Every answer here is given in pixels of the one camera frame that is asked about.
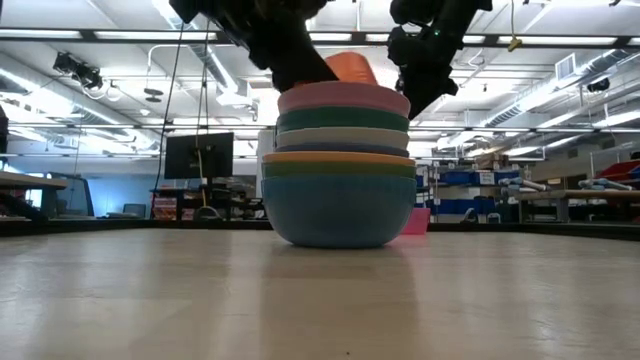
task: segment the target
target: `computer monitor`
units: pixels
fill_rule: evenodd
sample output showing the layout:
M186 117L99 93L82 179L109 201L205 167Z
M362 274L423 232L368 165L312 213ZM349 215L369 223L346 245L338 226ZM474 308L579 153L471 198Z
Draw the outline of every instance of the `computer monitor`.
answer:
M167 138L165 179L199 179L233 176L233 133L198 135L202 174L196 136Z

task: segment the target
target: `pink container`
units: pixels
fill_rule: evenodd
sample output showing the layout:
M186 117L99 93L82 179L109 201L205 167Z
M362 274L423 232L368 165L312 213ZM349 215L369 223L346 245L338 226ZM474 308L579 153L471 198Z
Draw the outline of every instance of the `pink container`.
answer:
M391 89L382 86L325 81L306 84L285 91L278 99L280 114L323 106L355 106L409 116L411 103Z
M431 209L414 208L409 217L409 222L402 230L402 235L424 235L429 226Z

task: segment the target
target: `stacked bowls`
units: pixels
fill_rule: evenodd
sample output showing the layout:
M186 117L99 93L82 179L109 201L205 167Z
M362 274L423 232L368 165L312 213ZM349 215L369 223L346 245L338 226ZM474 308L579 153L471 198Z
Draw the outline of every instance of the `stacked bowls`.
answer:
M409 101L379 86L323 82L278 101L275 153L264 156L263 197L285 240L372 248L404 228L416 198Z

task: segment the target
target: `projector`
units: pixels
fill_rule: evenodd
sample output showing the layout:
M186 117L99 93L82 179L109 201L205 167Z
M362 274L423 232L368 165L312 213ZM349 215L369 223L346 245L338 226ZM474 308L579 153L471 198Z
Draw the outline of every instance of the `projector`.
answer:
M71 78L86 89L100 89L103 85L100 69L76 60L70 53L58 53L53 69Z

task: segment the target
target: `green bowl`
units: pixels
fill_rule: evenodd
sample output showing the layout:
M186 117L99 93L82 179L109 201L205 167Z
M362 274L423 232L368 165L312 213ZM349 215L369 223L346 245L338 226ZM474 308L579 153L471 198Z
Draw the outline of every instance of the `green bowl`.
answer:
M278 162L262 164L265 179L292 175L395 175L415 179L415 166L353 162Z
M279 133L323 127L367 127L407 132L409 119L383 110L327 106L282 114L277 123Z

